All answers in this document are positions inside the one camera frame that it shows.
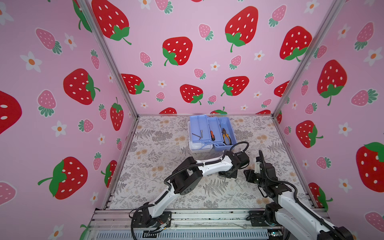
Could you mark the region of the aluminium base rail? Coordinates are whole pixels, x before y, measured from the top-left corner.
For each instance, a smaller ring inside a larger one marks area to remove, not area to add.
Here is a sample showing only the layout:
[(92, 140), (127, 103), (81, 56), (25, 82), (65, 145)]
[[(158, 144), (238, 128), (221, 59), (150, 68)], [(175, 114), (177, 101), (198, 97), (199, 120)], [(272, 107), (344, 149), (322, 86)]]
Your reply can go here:
[(268, 226), (262, 220), (246, 218), (250, 213), (262, 215), (263, 209), (167, 210), (168, 225), (131, 230), (129, 210), (95, 211), (85, 240), (292, 240), (279, 225)]

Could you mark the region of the aluminium corner frame post left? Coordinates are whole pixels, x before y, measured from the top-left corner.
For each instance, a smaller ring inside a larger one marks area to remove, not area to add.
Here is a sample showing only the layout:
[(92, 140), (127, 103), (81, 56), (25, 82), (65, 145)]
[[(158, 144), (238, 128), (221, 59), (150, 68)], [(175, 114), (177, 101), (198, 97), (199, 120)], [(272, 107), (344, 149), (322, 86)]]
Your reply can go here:
[(91, 4), (89, 1), (80, 0), (79, 4), (83, 10), (84, 16), (86, 20), (88, 21), (93, 34), (96, 38), (97, 43), (99, 44), (99, 47), (101, 51), (103, 52), (103, 55), (106, 59), (106, 62), (111, 70), (112, 75), (115, 78), (115, 81), (117, 83), (117, 86), (119, 87), (133, 117), (137, 120), (139, 118), (139, 114), (130, 98), (130, 94), (126, 88), (126, 85), (124, 83), (124, 80), (121, 76), (121, 73), (118, 70), (118, 67), (116, 65), (116, 62), (114, 61), (114, 58), (111, 54), (111, 51), (106, 43), (105, 36), (102, 34), (102, 31), (98, 25), (98, 22), (96, 20), (96, 17), (92, 11)]

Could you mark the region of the aluminium corner frame post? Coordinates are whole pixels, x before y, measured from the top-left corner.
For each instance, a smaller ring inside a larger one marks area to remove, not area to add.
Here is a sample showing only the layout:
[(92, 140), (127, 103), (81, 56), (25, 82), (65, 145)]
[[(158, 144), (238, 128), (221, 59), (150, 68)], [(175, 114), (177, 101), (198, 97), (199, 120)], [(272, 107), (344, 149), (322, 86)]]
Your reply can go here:
[(332, 24), (336, 20), (338, 14), (340, 13), (345, 3), (346, 1), (336, 0), (336, 1), (333, 1), (333, 3), (331, 4), (329, 10), (327, 11), (327, 14), (325, 15), (323, 21), (319, 25), (319, 28), (315, 36), (313, 37), (313, 40), (309, 46), (309, 49), (306, 51), (303, 59), (301, 60), (297, 69), (295, 70), (292, 78), (290, 79), (290, 83), (288, 84), (283, 94), (283, 97), (279, 101), (274, 113), (272, 114), (273, 120), (277, 120), (278, 113), (282, 110), (288, 97), (290, 96), (292, 91), (295, 89), (298, 81), (300, 80), (301, 76), (305, 72), (308, 63), (312, 60), (315, 50), (317, 49), (318, 45), (327, 36), (328, 31), (330, 30)]
[(118, 70), (118, 67), (116, 65), (116, 62), (114, 61), (114, 58), (111, 54), (111, 51), (106, 43), (105, 36), (102, 34), (102, 31), (98, 25), (98, 22), (96, 20), (96, 17), (92, 11), (91, 4), (89, 1), (80, 0), (79, 4), (83, 10), (84, 16), (86, 20), (88, 21), (93, 34), (96, 38), (97, 43), (99, 44), (99, 47), (101, 51), (103, 52), (103, 55), (106, 59), (106, 62), (111, 70), (112, 75), (115, 78), (115, 81), (117, 83), (117, 86), (119, 87), (133, 117), (137, 120), (139, 118), (139, 114), (130, 98), (130, 94), (126, 88), (126, 85), (124, 83), (124, 80), (121, 76), (121, 73)]

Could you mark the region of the aluminium corner frame post right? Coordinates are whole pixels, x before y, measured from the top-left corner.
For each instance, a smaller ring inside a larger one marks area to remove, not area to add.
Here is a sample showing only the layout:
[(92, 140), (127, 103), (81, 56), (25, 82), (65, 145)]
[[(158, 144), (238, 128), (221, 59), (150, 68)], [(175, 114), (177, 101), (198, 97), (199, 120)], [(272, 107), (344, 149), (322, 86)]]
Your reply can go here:
[(288, 97), (290, 96), (292, 91), (295, 89), (298, 81), (300, 80), (301, 76), (305, 72), (308, 63), (312, 60), (315, 50), (317, 49), (318, 45), (327, 36), (328, 31), (330, 30), (332, 24), (336, 20), (338, 14), (340, 13), (345, 3), (346, 1), (336, 0), (336, 1), (333, 1), (333, 3), (331, 4), (329, 10), (327, 11), (327, 14), (325, 15), (323, 21), (319, 25), (319, 28), (315, 36), (313, 37), (313, 40), (309, 46), (309, 49), (306, 51), (303, 59), (301, 60), (297, 69), (295, 70), (292, 78), (290, 79), (290, 83), (288, 84), (283, 94), (283, 97), (279, 101), (274, 113), (272, 114), (273, 120), (277, 120), (278, 113), (282, 110)]

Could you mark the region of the white lid blue tool box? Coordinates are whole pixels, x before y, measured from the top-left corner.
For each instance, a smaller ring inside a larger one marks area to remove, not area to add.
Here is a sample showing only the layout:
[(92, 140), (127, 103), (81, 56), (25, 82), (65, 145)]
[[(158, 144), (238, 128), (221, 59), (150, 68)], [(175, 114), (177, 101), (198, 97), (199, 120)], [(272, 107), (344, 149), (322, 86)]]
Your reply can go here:
[(228, 117), (191, 116), (188, 128), (193, 153), (230, 150), (238, 142)]

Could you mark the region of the orange handled pliers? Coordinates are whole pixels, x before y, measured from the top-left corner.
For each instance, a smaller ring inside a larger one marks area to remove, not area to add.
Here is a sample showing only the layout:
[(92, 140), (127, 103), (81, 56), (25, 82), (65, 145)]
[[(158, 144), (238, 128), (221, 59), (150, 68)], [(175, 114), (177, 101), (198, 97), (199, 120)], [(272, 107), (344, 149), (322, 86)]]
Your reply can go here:
[(232, 145), (230, 135), (227, 133), (225, 128), (222, 128), (223, 142), (225, 145)]

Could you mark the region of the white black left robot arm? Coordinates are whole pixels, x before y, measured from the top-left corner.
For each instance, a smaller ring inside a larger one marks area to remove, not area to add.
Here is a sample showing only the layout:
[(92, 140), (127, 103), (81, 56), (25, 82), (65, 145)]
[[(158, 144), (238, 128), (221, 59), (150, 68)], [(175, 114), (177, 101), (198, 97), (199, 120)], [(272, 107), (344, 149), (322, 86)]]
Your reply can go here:
[(224, 178), (236, 179), (238, 171), (250, 163), (250, 158), (246, 154), (249, 145), (246, 141), (238, 142), (229, 150), (225, 150), (221, 156), (208, 160), (195, 160), (193, 157), (185, 159), (170, 176), (165, 178), (164, 184), (167, 188), (155, 200), (133, 210), (132, 238), (137, 239), (134, 232), (135, 224), (143, 221), (145, 228), (155, 224), (174, 200), (192, 192), (203, 177), (217, 173)]

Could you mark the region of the orange screwdriver long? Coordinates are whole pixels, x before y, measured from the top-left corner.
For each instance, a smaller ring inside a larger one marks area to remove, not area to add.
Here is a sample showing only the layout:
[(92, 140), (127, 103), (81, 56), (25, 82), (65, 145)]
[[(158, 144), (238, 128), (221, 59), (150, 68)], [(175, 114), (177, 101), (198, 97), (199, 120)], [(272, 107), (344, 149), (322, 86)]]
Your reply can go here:
[(216, 138), (215, 138), (215, 135), (214, 135), (213, 131), (210, 131), (210, 135), (211, 135), (211, 140), (212, 140), (212, 141), (215, 141)]

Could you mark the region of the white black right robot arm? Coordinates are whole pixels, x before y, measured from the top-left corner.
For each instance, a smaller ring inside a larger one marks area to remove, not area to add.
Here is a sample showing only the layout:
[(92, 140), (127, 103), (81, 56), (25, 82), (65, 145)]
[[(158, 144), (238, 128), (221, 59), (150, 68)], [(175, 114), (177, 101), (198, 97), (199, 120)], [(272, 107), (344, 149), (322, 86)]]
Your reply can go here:
[(352, 240), (352, 233), (345, 227), (336, 227), (304, 205), (298, 198), (295, 185), (280, 181), (275, 168), (265, 161), (259, 150), (255, 169), (245, 171), (246, 179), (258, 186), (266, 197), (273, 200), (265, 207), (265, 221), (278, 224), (298, 240)]

